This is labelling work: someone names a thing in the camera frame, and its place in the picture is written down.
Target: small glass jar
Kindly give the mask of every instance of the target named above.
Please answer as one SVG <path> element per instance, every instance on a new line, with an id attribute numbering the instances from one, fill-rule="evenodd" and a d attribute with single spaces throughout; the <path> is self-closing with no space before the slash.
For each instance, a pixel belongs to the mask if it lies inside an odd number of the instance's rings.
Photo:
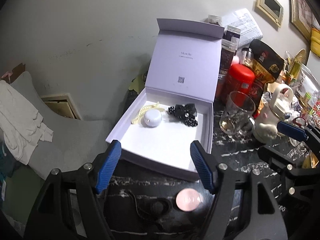
<path id="1" fill-rule="evenodd" d="M 236 44 L 236 52 L 239 46 L 240 33 L 241 33 L 240 29 L 228 25 L 226 28 L 226 33 L 223 35 L 223 39 L 231 41 Z"/>
<path id="2" fill-rule="evenodd" d="M 253 69 L 253 53 L 250 48 L 243 48 L 240 55 L 240 64 Z"/>
<path id="3" fill-rule="evenodd" d="M 235 51 L 236 51 L 235 43 L 222 39 L 219 74 L 228 73 Z"/>
<path id="4" fill-rule="evenodd" d="M 221 26 L 222 19 L 220 16 L 208 15 L 208 23 Z"/>

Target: white round object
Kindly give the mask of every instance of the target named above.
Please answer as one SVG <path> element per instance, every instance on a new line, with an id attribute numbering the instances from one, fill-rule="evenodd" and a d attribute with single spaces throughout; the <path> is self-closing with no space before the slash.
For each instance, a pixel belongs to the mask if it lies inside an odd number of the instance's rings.
<path id="1" fill-rule="evenodd" d="M 237 55 L 233 56 L 233 59 L 232 59 L 232 62 L 231 62 L 231 65 L 233 64 L 239 64 L 240 62 L 240 59 Z"/>
<path id="2" fill-rule="evenodd" d="M 144 122 L 149 127 L 157 127 L 162 120 L 162 114 L 158 109 L 149 109 L 144 114 Z"/>

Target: pink round object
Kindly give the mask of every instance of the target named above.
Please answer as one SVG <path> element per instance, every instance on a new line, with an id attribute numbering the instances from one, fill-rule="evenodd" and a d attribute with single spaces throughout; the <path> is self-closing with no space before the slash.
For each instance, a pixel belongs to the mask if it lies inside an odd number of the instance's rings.
<path id="1" fill-rule="evenodd" d="M 202 202 L 202 196 L 193 188 L 183 189 L 176 197 L 177 206 L 183 211 L 195 210 L 200 202 Z"/>
<path id="2" fill-rule="evenodd" d="M 238 57 L 237 55 L 236 55 L 236 56 L 233 56 L 231 65 L 233 65 L 233 64 L 239 64 L 239 62 L 240 62 L 239 57 Z"/>

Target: plastic jar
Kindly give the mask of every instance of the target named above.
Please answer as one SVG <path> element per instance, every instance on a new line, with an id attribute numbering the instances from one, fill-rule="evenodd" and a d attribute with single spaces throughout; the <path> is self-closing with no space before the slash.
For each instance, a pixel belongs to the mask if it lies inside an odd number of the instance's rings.
<path id="1" fill-rule="evenodd" d="M 220 16 L 208 15 L 208 23 L 221 26 L 221 21 L 222 19 Z"/>
<path id="2" fill-rule="evenodd" d="M 226 39 L 226 40 L 231 41 L 236 44 L 235 54 L 236 54 L 236 52 L 238 50 L 238 46 L 239 46 L 240 33 L 241 33 L 240 29 L 228 25 L 226 34 L 223 36 L 223 39 Z"/>
<path id="3" fill-rule="evenodd" d="M 228 73 L 235 51 L 236 51 L 236 44 L 234 42 L 222 39 L 221 59 L 220 59 L 220 68 L 219 68 L 220 75 L 225 75 Z"/>
<path id="4" fill-rule="evenodd" d="M 241 64 L 231 65 L 220 94 L 220 100 L 226 103 L 228 95 L 232 91 L 240 91 L 247 95 L 254 78 L 254 73 L 249 68 Z"/>
<path id="5" fill-rule="evenodd" d="M 253 68 L 253 53 L 250 48 L 243 48 L 241 50 L 240 64 L 242 64 L 252 70 L 252 68 Z"/>

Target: white label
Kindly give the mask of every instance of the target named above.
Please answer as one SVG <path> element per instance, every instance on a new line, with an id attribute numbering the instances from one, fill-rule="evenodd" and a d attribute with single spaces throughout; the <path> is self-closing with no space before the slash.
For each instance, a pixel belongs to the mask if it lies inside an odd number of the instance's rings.
<path id="1" fill-rule="evenodd" d="M 243 89 L 248 89 L 248 88 L 249 88 L 249 84 L 247 84 L 247 83 L 242 83 L 241 88 L 243 88 Z"/>
<path id="2" fill-rule="evenodd" d="M 231 42 L 234 42 L 235 44 L 237 44 L 237 49 L 238 49 L 238 45 L 239 45 L 239 38 L 236 37 L 231 37 Z"/>
<path id="3" fill-rule="evenodd" d="M 245 56 L 247 55 L 247 52 L 244 50 L 244 51 L 241 51 L 241 55 L 240 55 L 240 64 L 244 64 L 244 59 L 245 59 Z"/>
<path id="4" fill-rule="evenodd" d="M 2 182 L 2 190 L 1 190 L 1 198 L 4 201 L 4 196 L 5 196 L 5 188 L 7 187 L 7 183 L 5 182 L 5 180 L 3 180 Z"/>

